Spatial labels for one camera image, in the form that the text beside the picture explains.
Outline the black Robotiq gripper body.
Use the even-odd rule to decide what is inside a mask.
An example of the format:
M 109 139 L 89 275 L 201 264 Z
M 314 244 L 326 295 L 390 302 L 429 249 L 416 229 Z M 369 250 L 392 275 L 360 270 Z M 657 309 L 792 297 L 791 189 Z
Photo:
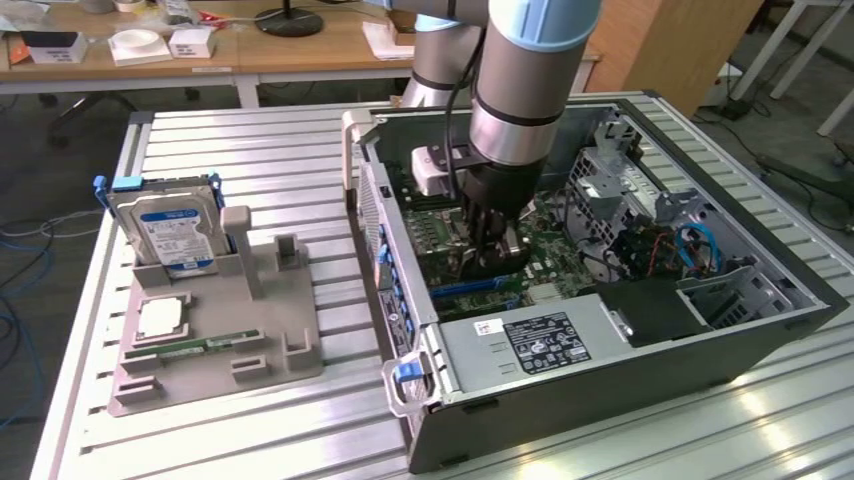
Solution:
M 542 159 L 522 166 L 486 161 L 469 167 L 461 185 L 466 219 L 484 223 L 500 216 L 505 223 L 516 222 L 533 197 L 542 167 Z

